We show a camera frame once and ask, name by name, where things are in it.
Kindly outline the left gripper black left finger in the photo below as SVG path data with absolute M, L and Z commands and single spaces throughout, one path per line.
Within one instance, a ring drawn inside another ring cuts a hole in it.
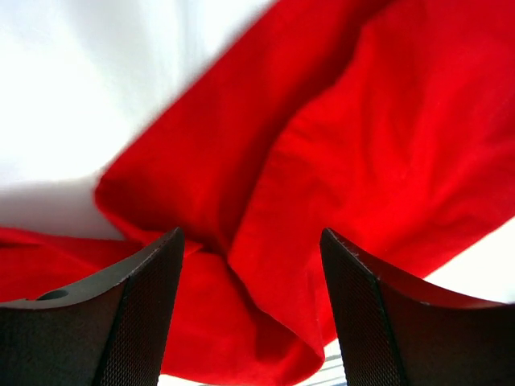
M 35 300 L 1 304 L 3 385 L 156 385 L 183 264 L 176 228 Z

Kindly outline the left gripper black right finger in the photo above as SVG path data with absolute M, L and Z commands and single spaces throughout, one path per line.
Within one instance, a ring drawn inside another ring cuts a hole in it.
M 331 229 L 319 246 L 348 384 L 513 384 L 513 304 L 433 285 Z

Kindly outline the red trousers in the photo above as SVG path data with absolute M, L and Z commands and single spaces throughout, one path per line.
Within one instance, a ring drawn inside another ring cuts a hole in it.
M 514 4 L 276 2 L 94 199 L 123 240 L 3 228 L 3 301 L 181 228 L 162 373 L 305 380 L 336 337 L 325 228 L 423 277 L 513 218 Z

